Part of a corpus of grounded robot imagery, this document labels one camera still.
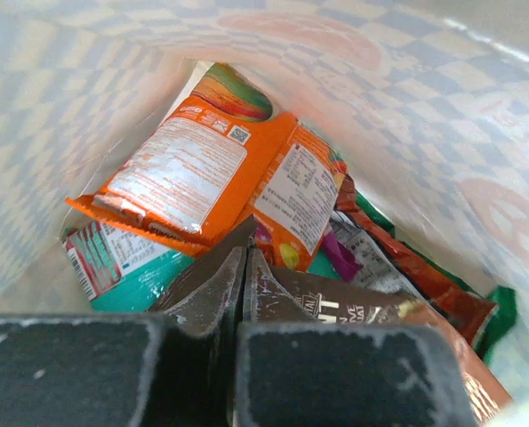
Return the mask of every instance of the qr code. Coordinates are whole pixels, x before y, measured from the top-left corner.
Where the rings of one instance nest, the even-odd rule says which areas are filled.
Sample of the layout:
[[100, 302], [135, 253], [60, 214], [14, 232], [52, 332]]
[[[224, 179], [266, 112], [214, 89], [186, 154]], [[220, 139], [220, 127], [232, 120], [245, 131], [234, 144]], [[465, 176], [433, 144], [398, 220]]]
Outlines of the qr code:
[[232, 126], [232, 129], [227, 135], [231, 140], [244, 145], [250, 138], [250, 133], [237, 125]]

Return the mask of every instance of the teal snack package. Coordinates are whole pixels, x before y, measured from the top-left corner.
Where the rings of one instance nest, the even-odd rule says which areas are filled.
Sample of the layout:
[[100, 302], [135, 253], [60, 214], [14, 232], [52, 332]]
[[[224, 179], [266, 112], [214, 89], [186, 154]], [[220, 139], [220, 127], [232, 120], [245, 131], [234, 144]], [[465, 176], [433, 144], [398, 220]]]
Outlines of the teal snack package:
[[193, 258], [93, 221], [63, 238], [90, 304], [98, 311], [145, 311]]

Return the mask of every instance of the pink logo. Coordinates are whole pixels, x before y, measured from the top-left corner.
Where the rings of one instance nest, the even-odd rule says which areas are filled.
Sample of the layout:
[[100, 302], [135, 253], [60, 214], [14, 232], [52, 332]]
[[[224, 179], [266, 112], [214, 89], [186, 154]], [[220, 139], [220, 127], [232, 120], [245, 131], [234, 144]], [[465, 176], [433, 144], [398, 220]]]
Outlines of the pink logo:
[[219, 19], [219, 24], [304, 44], [320, 52], [333, 53], [368, 70], [376, 70], [382, 61], [381, 50], [353, 27], [317, 16], [260, 12], [224, 16]]
[[529, 200], [480, 178], [460, 182], [462, 194], [491, 235], [529, 267]]

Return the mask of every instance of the barcode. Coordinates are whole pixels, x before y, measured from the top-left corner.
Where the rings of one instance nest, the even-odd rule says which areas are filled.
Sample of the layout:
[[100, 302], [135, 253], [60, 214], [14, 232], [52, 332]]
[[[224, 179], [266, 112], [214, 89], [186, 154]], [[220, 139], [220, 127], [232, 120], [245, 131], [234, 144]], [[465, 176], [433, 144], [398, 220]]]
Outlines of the barcode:
[[94, 298], [96, 298], [96, 292], [90, 283], [90, 279], [88, 276], [86, 276], [86, 272], [84, 271], [82, 263], [78, 259], [76, 249], [71, 249], [67, 252], [67, 255], [68, 258], [70, 258], [70, 262], [72, 263], [73, 267], [75, 268], [76, 277], [83, 287], [84, 294], [88, 298], [88, 301], [92, 301]]
[[237, 125], [232, 126], [232, 129], [227, 135], [231, 140], [239, 142], [244, 145], [245, 142], [250, 138], [250, 134], [243, 128]]

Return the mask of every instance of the brown snack bag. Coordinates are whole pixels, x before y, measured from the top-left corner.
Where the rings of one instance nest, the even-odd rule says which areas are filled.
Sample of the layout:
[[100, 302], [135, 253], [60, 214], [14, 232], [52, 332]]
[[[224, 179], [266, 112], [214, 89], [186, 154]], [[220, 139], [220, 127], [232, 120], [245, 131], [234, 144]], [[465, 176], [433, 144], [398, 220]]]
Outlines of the brown snack bag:
[[278, 267], [270, 269], [279, 288], [288, 292], [301, 305], [301, 310], [326, 323], [425, 325], [439, 329], [460, 364], [469, 401], [480, 424], [511, 402], [510, 395], [467, 341], [425, 302], [414, 300], [408, 294], [384, 294], [332, 278]]
[[246, 264], [243, 321], [267, 322], [279, 318], [284, 322], [316, 320], [274, 278], [263, 252], [251, 250]]
[[252, 216], [236, 226], [213, 249], [189, 265], [148, 311], [167, 311], [215, 276], [235, 247], [253, 245], [256, 221]]
[[196, 257], [233, 229], [296, 127], [288, 112], [245, 122], [192, 95], [98, 191], [67, 203]]
[[512, 401], [510, 395], [469, 347], [466, 340], [427, 304], [414, 302], [412, 308], [402, 318], [401, 323], [433, 326], [442, 331], [444, 337], [452, 345], [454, 354], [458, 359], [463, 382], [469, 395], [469, 403], [476, 420], [480, 424], [492, 419]]

